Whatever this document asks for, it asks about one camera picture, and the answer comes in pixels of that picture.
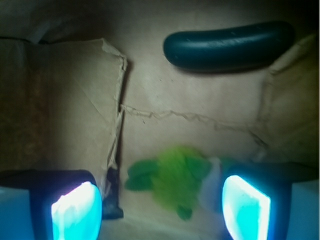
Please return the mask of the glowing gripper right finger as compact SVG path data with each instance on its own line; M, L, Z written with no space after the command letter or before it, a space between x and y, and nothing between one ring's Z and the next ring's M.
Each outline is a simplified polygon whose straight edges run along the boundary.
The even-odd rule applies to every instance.
M301 163L238 163L222 182L229 240L318 240L320 170Z

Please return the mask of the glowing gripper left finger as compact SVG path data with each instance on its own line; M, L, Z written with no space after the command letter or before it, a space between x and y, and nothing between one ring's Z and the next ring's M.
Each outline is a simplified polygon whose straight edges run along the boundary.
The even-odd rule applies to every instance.
M0 173L2 240L96 240L102 197L87 170Z

